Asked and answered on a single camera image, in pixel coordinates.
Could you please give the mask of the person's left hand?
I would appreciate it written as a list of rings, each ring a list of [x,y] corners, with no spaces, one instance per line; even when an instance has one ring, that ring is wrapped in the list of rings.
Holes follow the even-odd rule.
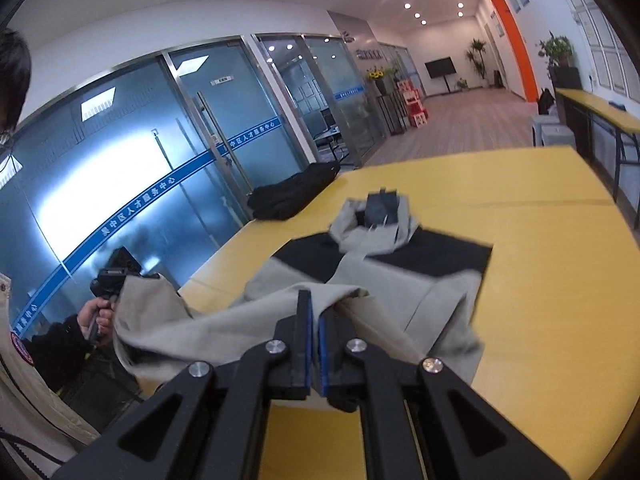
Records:
[[[107,344],[113,333],[115,305],[104,298],[92,298],[79,310],[77,323],[82,336],[90,339],[91,329],[96,328],[96,344]]]

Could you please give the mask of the person's left forearm black sleeve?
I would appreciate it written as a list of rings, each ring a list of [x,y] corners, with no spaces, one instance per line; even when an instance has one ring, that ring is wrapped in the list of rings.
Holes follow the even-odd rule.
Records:
[[[53,392],[68,387],[78,378],[92,350],[76,316],[54,323],[43,335],[23,339],[22,344],[38,374]]]

